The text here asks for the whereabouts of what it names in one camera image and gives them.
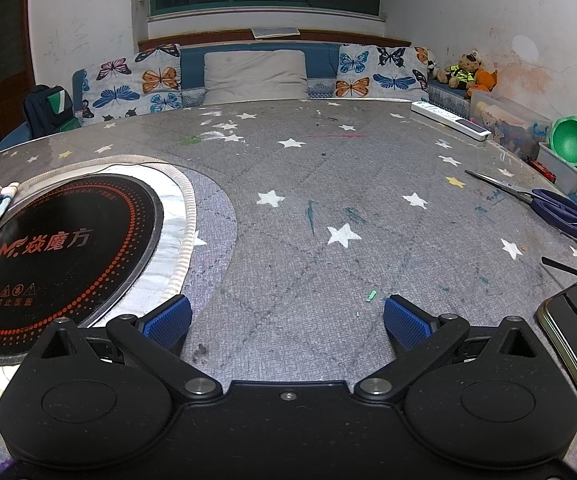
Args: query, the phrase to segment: teddy bear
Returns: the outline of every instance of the teddy bear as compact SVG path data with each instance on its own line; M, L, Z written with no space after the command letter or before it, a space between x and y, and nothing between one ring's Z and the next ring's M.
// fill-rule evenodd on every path
M466 95L471 97L473 90L482 90L483 92L490 92L497 84L497 70L492 74L480 68L475 72L475 84L466 90Z
M479 52L473 50L470 54L462 54L456 65L447 66L444 72L437 74L437 80L446 84L450 88L468 90L475 85L475 72L481 66L481 56Z
M497 121L495 120L495 117L492 116L492 114L489 114L488 112L482 112L481 122L483 123L484 127L490 130L491 126L494 126Z

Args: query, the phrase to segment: table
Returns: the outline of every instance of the table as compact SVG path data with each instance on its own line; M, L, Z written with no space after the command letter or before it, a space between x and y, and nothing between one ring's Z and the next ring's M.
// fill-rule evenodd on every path
M182 354L224 386L352 386L393 359L382 323L390 294L473 325L523 316L550 349L533 314L575 281L540 264L545 255L577 267L575 242L463 170L550 184L498 145L426 120L409 104L248 102L99 123L0 153L0 183L122 154L203 173L219 187L198 211L224 192L235 209L235 249L224 248L230 264L195 309ZM233 221L224 208L222 219ZM200 238L219 233L219 218L217 206L210 225L198 224ZM190 281L207 247L195 247ZM372 290L375 299L365 301ZM577 469L577 436L566 459Z

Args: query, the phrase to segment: induction cooktop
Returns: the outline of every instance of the induction cooktop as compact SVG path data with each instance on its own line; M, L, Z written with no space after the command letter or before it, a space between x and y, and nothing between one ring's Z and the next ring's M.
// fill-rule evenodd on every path
M0 365L48 323L90 326L139 277L159 240L157 194L130 176L82 176L20 204L0 225Z

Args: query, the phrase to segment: green bowl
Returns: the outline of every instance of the green bowl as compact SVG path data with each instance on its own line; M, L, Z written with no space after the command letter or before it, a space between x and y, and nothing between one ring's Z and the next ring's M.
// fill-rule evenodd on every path
M548 135L550 149L577 168L577 117L558 119Z

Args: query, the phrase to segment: blue scissors handle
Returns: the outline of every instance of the blue scissors handle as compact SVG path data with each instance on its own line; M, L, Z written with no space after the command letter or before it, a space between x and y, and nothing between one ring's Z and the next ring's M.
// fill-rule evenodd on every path
M534 189L530 207L553 227L577 239L577 204L572 200L547 189Z

